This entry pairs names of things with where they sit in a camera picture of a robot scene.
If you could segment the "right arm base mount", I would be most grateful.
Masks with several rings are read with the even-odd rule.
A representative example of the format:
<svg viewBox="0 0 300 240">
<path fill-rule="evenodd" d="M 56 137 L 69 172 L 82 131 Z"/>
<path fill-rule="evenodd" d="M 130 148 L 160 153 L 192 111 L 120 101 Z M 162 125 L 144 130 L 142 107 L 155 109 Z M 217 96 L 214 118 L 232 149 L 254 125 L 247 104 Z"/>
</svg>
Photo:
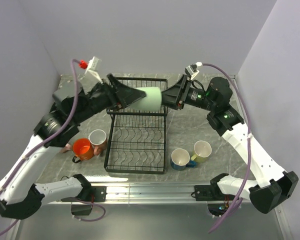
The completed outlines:
<svg viewBox="0 0 300 240">
<path fill-rule="evenodd" d="M 218 186 L 218 182 L 227 177 L 228 173 L 221 173 L 212 178 L 209 184 L 199 184 L 194 186 L 194 198 L 196 201 L 223 201 L 226 197 Z"/>
</svg>

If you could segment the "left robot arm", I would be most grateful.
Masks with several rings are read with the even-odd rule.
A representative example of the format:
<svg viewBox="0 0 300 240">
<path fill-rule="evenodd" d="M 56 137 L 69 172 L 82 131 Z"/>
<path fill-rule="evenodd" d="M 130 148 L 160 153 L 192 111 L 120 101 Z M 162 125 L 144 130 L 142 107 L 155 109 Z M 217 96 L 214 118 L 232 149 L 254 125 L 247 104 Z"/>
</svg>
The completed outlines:
<svg viewBox="0 0 300 240">
<path fill-rule="evenodd" d="M 42 205 L 69 198 L 89 201 L 91 183 L 82 175 L 39 184 L 36 180 L 47 164 L 72 137 L 79 133 L 79 125 L 105 109 L 120 110 L 146 97 L 146 93 L 118 81 L 111 73 L 110 83 L 98 79 L 85 93 L 80 82 L 66 82 L 52 97 L 50 112 L 34 128 L 28 146 L 0 181 L 0 215 L 3 218 L 24 220 Z"/>
</svg>

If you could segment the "yellow mug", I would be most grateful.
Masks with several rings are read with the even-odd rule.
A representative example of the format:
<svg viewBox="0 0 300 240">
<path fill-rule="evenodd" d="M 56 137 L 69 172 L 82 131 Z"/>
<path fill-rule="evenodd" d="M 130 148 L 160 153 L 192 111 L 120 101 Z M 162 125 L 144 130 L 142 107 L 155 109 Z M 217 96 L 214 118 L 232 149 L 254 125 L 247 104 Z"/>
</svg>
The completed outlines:
<svg viewBox="0 0 300 240">
<path fill-rule="evenodd" d="M 208 160 L 211 154 L 211 145 L 206 141 L 199 140 L 193 146 L 193 154 L 190 159 L 197 163 L 204 163 Z"/>
</svg>

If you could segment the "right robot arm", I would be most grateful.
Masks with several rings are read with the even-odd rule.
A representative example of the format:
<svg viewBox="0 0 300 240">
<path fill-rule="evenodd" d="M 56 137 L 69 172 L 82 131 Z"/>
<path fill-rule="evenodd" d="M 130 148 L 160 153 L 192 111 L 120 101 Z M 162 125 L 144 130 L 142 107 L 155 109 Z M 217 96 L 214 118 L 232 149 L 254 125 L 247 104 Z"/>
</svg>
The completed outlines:
<svg viewBox="0 0 300 240">
<path fill-rule="evenodd" d="M 287 172 L 277 164 L 249 133 L 248 125 L 230 105 L 233 91 L 223 77 L 210 80 L 207 89 L 196 88 L 193 81 L 182 75 L 179 81 L 162 91 L 162 104 L 175 110 L 190 105 L 207 110 L 209 125 L 227 141 L 246 163 L 255 180 L 243 180 L 227 173 L 210 180 L 209 198 L 223 199 L 235 196 L 243 187 L 240 198 L 249 200 L 261 213 L 267 214 L 287 200 L 299 178 L 294 171 Z"/>
</svg>

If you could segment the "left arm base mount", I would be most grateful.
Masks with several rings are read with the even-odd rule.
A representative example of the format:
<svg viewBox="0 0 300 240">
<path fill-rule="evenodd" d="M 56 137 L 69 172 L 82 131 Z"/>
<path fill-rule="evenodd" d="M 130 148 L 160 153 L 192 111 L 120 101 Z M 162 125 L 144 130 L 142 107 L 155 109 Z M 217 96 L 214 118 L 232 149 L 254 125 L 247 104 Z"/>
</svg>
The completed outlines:
<svg viewBox="0 0 300 240">
<path fill-rule="evenodd" d="M 81 192 L 74 197 L 63 198 L 62 201 L 76 199 L 84 202 L 104 202 L 106 200 L 107 187 L 92 185 L 82 174 L 75 174 L 72 178 L 77 179 L 81 186 Z"/>
</svg>

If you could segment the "blue faceted mug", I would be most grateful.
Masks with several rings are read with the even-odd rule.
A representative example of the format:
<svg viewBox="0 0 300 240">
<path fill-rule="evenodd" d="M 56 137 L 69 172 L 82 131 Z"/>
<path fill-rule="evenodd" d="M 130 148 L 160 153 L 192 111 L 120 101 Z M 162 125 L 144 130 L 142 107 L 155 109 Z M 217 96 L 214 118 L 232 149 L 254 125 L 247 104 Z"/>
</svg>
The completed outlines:
<svg viewBox="0 0 300 240">
<path fill-rule="evenodd" d="M 170 165 L 174 170 L 183 171 L 186 168 L 195 168 L 197 163 L 191 160 L 187 150 L 176 148 L 170 155 Z"/>
</svg>

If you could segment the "mint green cup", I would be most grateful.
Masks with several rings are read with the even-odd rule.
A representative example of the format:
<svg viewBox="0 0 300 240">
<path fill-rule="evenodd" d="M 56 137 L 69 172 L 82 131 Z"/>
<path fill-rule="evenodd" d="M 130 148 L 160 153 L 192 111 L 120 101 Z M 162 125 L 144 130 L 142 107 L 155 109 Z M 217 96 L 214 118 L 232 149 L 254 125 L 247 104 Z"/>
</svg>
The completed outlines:
<svg viewBox="0 0 300 240">
<path fill-rule="evenodd" d="M 137 90 L 146 93 L 146 96 L 129 106 L 137 111 L 158 112 L 162 105 L 162 93 L 159 87 L 137 87 Z"/>
</svg>

